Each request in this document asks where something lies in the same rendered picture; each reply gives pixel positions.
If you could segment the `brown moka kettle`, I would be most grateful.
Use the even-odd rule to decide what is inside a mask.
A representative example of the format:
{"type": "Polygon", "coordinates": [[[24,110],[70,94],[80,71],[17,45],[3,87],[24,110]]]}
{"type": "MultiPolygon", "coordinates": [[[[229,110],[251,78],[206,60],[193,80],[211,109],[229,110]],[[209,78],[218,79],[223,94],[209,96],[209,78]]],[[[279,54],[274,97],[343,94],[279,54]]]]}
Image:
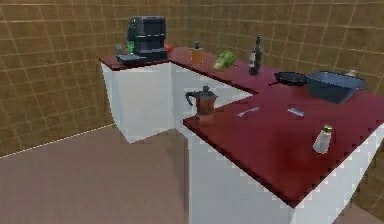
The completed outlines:
{"type": "Polygon", "coordinates": [[[193,105],[191,97],[196,101],[197,114],[207,116],[213,113],[214,103],[218,96],[213,93],[208,86],[204,86],[201,91],[191,91],[185,94],[186,100],[190,106],[193,105]]]}

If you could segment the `silver butter knife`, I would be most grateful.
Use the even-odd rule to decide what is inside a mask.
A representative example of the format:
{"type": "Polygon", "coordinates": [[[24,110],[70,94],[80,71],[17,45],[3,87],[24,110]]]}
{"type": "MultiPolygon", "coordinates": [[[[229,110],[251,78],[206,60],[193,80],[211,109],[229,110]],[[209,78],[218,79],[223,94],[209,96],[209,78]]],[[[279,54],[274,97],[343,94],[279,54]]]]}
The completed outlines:
{"type": "Polygon", "coordinates": [[[240,112],[240,113],[236,114],[236,116],[237,117],[242,117],[242,116],[244,116],[245,114],[247,114],[249,112],[254,112],[254,111],[257,111],[257,110],[259,110],[259,107],[254,107],[254,108],[248,109],[246,111],[240,112]]]}

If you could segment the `orange soap dispenser bottle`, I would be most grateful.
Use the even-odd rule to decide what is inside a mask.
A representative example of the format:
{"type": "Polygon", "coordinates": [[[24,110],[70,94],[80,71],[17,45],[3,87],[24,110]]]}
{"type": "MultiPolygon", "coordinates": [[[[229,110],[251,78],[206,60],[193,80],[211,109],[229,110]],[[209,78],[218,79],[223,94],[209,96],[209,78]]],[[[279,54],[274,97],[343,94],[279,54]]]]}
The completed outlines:
{"type": "Polygon", "coordinates": [[[196,42],[194,47],[191,49],[191,61],[193,64],[203,63],[204,49],[200,46],[199,42],[196,42]]]}

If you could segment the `green lettuce head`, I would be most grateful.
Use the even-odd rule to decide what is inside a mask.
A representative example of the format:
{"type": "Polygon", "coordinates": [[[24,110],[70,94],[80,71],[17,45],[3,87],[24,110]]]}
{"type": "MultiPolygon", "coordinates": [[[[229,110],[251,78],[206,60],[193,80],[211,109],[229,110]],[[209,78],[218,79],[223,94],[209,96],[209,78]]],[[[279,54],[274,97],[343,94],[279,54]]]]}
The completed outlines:
{"type": "Polygon", "coordinates": [[[235,56],[232,51],[223,51],[216,59],[213,68],[216,70],[224,70],[235,63],[235,56]]]}

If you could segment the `white counter with red top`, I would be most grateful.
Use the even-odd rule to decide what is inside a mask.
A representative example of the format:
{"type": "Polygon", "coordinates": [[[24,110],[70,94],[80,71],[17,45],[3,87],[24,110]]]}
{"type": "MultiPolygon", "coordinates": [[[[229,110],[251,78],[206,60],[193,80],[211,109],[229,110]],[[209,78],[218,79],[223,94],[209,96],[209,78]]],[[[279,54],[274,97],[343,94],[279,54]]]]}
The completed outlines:
{"type": "Polygon", "coordinates": [[[384,97],[358,92],[333,104],[304,87],[269,86],[270,67],[251,76],[238,62],[216,72],[214,55],[200,65],[190,57],[176,48],[165,61],[136,66],[100,60],[113,120],[128,142],[168,129],[187,138],[189,224],[332,224],[384,139],[384,97]],[[212,114],[199,116],[185,94],[204,86],[218,98],[212,114]],[[321,154],[313,144],[324,125],[332,136],[321,154]]]}

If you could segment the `dark wine bottle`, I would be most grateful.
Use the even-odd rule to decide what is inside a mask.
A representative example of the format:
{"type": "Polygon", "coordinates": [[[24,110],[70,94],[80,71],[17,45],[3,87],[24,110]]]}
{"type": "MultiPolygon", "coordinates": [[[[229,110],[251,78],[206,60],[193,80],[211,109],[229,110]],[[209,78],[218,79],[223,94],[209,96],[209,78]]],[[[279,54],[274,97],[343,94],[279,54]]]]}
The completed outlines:
{"type": "Polygon", "coordinates": [[[261,66],[261,59],[263,54],[263,50],[261,47],[261,40],[262,40],[262,36],[258,34],[256,38],[256,45],[252,49],[251,55],[250,55],[248,70],[249,70],[249,74],[253,76],[259,73],[259,69],[261,66]]]}

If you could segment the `black coffee machine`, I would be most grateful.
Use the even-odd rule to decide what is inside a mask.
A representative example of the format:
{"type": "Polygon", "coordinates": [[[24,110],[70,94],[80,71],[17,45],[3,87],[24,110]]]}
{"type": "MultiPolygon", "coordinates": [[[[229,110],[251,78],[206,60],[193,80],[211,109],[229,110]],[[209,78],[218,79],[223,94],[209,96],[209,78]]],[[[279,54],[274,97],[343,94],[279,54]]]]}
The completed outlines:
{"type": "Polygon", "coordinates": [[[117,60],[126,65],[166,60],[166,33],[164,16],[132,17],[127,24],[126,42],[134,42],[134,52],[116,55],[117,60]]]}

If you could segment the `black frying pan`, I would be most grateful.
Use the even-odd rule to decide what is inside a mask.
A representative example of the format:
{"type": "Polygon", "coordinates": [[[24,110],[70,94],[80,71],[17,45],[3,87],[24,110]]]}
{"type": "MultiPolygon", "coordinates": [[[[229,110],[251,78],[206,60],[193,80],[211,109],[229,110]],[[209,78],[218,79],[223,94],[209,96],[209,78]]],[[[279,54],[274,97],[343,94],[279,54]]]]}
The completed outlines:
{"type": "Polygon", "coordinates": [[[269,83],[269,86],[283,84],[286,86],[301,87],[307,83],[305,75],[296,72],[277,72],[274,74],[275,81],[269,83]]]}

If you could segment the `white salt shaker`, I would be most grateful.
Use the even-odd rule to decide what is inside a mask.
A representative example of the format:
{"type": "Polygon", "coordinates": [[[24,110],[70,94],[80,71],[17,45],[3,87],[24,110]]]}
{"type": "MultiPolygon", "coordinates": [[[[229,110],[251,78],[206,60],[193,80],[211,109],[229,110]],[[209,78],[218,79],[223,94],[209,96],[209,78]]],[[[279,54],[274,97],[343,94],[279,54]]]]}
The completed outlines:
{"type": "Polygon", "coordinates": [[[313,150],[321,154],[327,153],[331,142],[331,136],[332,127],[330,125],[324,125],[313,144],[313,150]]]}

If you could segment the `blue rectangular pot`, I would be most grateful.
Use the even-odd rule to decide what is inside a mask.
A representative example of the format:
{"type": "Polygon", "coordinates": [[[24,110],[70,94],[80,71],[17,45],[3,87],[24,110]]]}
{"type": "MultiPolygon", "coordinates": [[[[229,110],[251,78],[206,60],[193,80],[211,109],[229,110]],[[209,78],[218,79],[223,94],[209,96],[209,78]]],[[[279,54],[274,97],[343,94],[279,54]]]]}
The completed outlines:
{"type": "Polygon", "coordinates": [[[319,71],[306,78],[312,97],[335,104],[345,102],[358,90],[368,89],[364,79],[336,72],[319,71]]]}

